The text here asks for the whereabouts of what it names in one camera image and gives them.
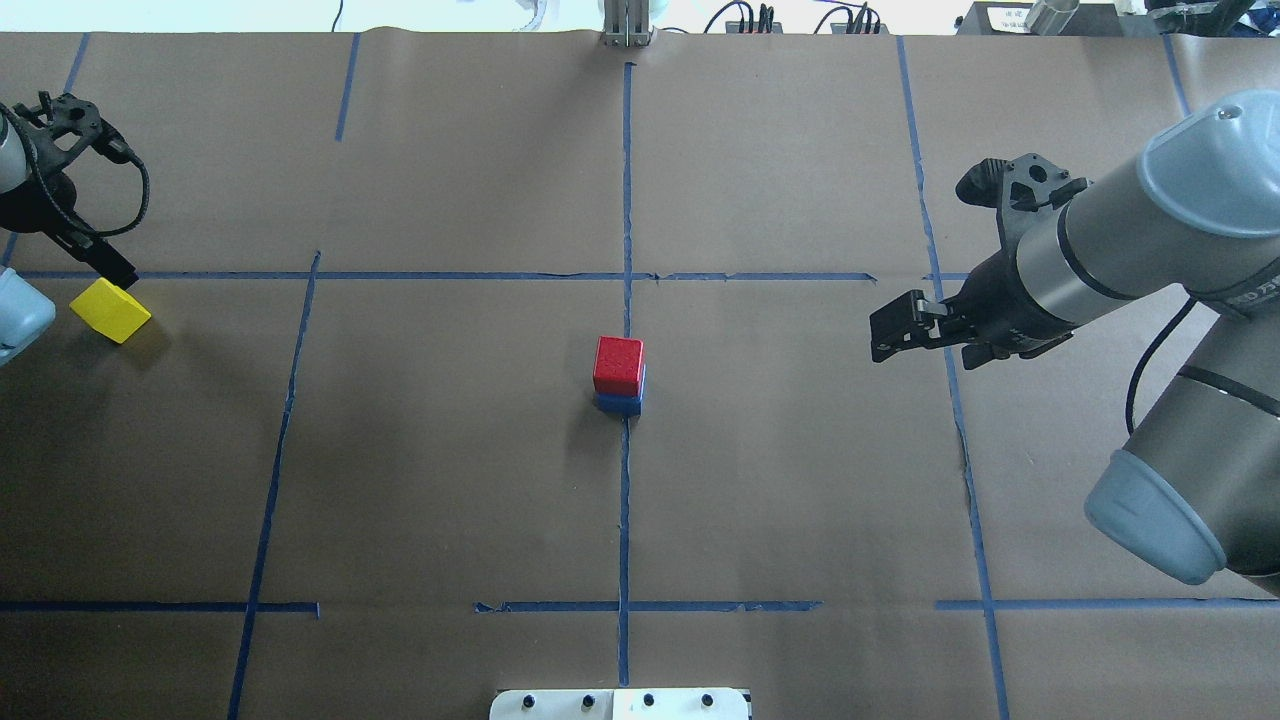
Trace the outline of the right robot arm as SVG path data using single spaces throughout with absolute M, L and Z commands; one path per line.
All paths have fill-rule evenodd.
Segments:
M 1279 568 L 1279 97 L 1228 94 L 1098 181 L 1039 154 L 987 158 L 957 199 L 995 213 L 998 250 L 955 295 L 870 314 L 870 357 L 961 350 L 968 370 L 1056 348 L 1176 286 L 1185 301 L 1135 364 L 1126 442 L 1088 493 L 1091 525 L 1166 577 Z

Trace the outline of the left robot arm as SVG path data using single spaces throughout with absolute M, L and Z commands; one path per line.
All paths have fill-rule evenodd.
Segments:
M 76 210 L 78 190 L 68 168 L 87 151 L 140 173 L 140 205 L 124 225 L 100 229 Z M 110 241 L 145 219 L 150 195 L 145 161 L 93 102 L 42 91 L 35 108 L 3 106 L 3 364 L 19 357 L 58 314 L 54 301 L 14 265 L 18 238 L 42 236 L 100 278 L 128 290 L 138 273 Z

